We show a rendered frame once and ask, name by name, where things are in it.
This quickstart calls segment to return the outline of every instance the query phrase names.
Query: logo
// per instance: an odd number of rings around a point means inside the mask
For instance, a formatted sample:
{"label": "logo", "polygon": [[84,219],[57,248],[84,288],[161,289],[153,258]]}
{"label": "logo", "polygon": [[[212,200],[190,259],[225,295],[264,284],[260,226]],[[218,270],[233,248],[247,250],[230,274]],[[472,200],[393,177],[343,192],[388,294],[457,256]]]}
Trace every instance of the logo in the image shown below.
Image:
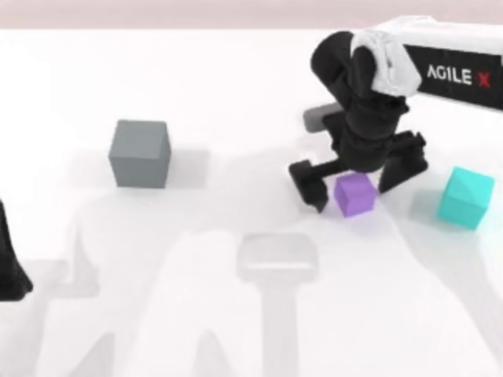
{"label": "logo", "polygon": [[481,88],[490,89],[490,72],[485,71],[478,71],[473,75],[471,69],[429,64],[427,77],[468,86],[475,82]]}

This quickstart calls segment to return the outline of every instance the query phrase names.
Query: gray box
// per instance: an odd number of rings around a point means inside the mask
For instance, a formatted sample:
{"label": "gray box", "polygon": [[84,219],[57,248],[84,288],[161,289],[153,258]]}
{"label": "gray box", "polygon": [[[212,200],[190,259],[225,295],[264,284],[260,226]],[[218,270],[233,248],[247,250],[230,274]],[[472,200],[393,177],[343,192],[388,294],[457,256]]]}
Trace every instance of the gray box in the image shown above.
{"label": "gray box", "polygon": [[117,186],[164,189],[171,159],[166,123],[120,120],[108,159]]}

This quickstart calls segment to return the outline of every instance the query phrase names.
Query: white table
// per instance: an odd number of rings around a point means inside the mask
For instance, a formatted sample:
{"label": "white table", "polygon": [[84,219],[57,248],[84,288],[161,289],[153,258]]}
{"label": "white table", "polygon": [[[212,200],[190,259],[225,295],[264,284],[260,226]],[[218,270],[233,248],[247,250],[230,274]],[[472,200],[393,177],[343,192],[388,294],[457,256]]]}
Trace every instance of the white table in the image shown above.
{"label": "white table", "polygon": [[[22,303],[0,306],[0,372],[497,375],[503,114],[413,98],[401,128],[427,138],[430,170],[372,213],[344,220],[331,203],[315,214],[286,168],[332,158],[327,136],[302,124],[304,110],[331,101],[309,69],[328,33],[0,34],[0,196],[35,281]],[[168,123],[166,190],[115,187],[107,152],[118,119]],[[475,233],[430,218],[454,165],[498,179]],[[282,234],[293,245],[283,261],[315,273],[290,302],[270,280],[260,289],[245,282],[251,266],[238,271],[257,232],[271,254]],[[78,275],[65,292],[72,278],[51,262],[62,258]],[[272,298],[264,310],[262,296]],[[263,358],[278,338],[284,352]]]}

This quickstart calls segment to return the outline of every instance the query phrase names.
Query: teal cube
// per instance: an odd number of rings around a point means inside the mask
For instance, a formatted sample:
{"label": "teal cube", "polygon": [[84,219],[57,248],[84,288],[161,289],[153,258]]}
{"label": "teal cube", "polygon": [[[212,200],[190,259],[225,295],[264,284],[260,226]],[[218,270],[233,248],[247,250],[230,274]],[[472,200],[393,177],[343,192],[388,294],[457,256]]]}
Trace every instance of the teal cube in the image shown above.
{"label": "teal cube", "polygon": [[437,217],[475,230],[489,208],[494,178],[455,167],[442,195]]}

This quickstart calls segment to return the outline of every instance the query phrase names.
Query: purple block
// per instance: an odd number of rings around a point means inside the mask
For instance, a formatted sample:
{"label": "purple block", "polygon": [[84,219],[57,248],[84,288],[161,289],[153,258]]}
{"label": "purple block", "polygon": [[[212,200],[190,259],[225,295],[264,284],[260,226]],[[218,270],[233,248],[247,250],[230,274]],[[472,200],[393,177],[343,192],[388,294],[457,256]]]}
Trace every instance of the purple block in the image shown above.
{"label": "purple block", "polygon": [[374,208],[377,190],[365,174],[353,173],[337,178],[334,196],[345,218]]}

